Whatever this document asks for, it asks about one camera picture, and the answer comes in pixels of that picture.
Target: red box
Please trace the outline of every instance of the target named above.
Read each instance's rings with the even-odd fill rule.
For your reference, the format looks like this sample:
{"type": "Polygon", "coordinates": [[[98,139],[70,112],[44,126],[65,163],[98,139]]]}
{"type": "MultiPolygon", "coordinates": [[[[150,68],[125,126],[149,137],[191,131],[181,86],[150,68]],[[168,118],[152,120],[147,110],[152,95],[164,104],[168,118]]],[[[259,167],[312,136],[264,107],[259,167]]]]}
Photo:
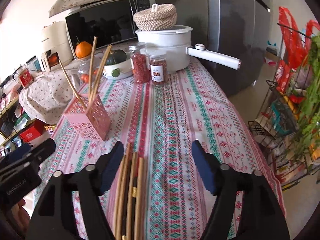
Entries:
{"type": "Polygon", "coordinates": [[[40,120],[35,120],[27,130],[20,134],[24,142],[30,142],[38,138],[43,133],[44,123],[40,120]]]}
{"type": "Polygon", "coordinates": [[[31,76],[28,69],[23,70],[19,74],[19,79],[20,79],[21,85],[24,88],[27,88],[33,82],[33,77],[31,76]]]}

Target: green vegetable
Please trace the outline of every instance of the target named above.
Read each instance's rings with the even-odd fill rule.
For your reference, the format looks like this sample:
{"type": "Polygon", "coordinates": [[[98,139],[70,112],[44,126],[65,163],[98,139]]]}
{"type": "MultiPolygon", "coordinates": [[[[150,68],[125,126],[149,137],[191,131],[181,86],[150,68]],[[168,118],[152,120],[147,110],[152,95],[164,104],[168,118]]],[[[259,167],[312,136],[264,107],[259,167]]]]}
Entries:
{"type": "Polygon", "coordinates": [[[126,60],[127,60],[127,54],[121,49],[116,49],[116,50],[110,51],[110,55],[107,58],[106,65],[119,64],[126,60]]]}
{"type": "Polygon", "coordinates": [[[300,129],[293,138],[296,161],[301,160],[304,154],[309,154],[311,144],[314,144],[314,149],[320,146],[320,35],[312,38],[308,63],[313,71],[313,81],[307,88],[305,100],[300,104],[300,129]]]}

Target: dried chili jar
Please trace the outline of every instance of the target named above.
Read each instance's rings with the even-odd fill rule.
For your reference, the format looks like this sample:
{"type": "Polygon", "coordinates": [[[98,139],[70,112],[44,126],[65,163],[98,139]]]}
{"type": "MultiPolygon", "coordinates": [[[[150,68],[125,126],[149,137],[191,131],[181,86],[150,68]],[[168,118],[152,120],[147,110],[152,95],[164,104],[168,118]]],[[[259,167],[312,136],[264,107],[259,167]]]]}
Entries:
{"type": "Polygon", "coordinates": [[[155,85],[167,82],[167,53],[157,49],[148,51],[151,79],[155,85]]]}
{"type": "Polygon", "coordinates": [[[131,65],[134,78],[137,83],[146,83],[150,80],[150,70],[147,65],[146,44],[138,42],[129,46],[131,65]]]}

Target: green pumpkin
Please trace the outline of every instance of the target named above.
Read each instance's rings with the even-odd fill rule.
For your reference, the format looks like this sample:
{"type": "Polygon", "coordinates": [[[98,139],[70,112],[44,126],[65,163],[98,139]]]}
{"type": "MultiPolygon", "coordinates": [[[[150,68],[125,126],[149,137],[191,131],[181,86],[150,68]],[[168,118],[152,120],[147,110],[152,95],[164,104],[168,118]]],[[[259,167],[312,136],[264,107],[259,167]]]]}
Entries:
{"type": "Polygon", "coordinates": [[[107,58],[106,65],[119,64],[127,60],[127,54],[121,50],[112,50],[107,58]]]}
{"type": "Polygon", "coordinates": [[[116,49],[112,55],[116,64],[127,60],[127,54],[121,49],[116,49]]]}

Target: microwave control panel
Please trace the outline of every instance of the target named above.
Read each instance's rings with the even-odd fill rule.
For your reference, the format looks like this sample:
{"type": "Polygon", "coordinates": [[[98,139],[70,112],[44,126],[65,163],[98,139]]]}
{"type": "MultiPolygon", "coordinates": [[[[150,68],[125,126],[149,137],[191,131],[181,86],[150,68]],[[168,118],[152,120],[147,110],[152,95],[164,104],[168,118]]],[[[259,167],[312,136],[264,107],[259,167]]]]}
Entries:
{"type": "Polygon", "coordinates": [[[150,8],[150,0],[137,0],[138,12],[150,8]]]}

